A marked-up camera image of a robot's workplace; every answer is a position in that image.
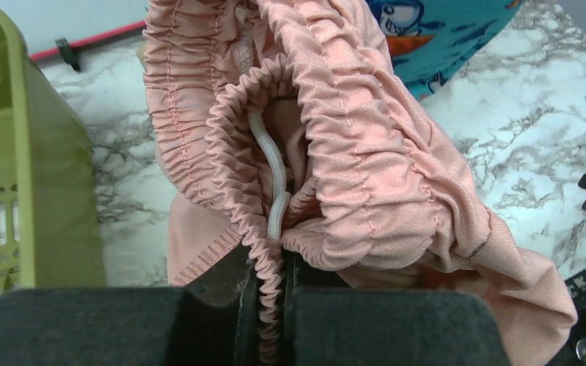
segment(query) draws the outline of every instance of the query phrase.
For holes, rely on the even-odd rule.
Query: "blue fabric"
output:
[[[434,94],[509,23],[523,0],[366,0],[394,73],[417,99]]]

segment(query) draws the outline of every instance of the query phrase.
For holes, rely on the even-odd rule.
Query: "marble surface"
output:
[[[153,157],[140,37],[82,54],[82,73],[42,65],[88,125],[108,281],[166,283],[175,189]],[[586,36],[553,2],[527,2],[424,107],[470,161],[483,201],[563,277],[586,268]]]

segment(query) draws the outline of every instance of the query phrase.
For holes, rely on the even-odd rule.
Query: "green plastic basket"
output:
[[[104,285],[89,138],[0,11],[0,295]]]

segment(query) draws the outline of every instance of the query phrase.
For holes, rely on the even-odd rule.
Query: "drawstring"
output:
[[[237,8],[236,16],[240,23],[243,25],[243,31],[241,39],[237,45],[237,59],[239,61],[240,71],[242,74],[248,73],[250,68],[253,67],[253,26],[250,22],[246,21],[252,13],[245,8]],[[284,166],[284,160],[282,154],[279,152],[275,141],[271,138],[266,127],[264,126],[264,120],[260,111],[249,111],[248,112],[248,124],[250,131],[253,133],[257,144],[266,155],[270,168],[273,174],[273,204],[271,206],[267,235],[270,239],[279,243],[282,234],[282,220],[288,202],[291,199],[291,194],[286,191],[286,170]],[[267,294],[263,291],[260,295],[260,302],[262,305],[268,301],[272,301],[273,294]],[[270,314],[268,319],[262,318],[266,327],[260,334],[260,340],[262,344],[259,347],[261,355],[259,355],[260,364],[274,364],[277,354],[277,319],[274,317],[275,314]]]

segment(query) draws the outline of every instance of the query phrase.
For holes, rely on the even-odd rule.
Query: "marble table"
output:
[[[82,54],[82,73],[42,65],[85,121],[94,146],[101,233],[113,286],[166,283],[167,212],[175,195],[154,161],[140,37]],[[514,21],[423,106],[475,173],[483,201],[518,244],[562,276],[586,268],[586,35],[554,1]]]

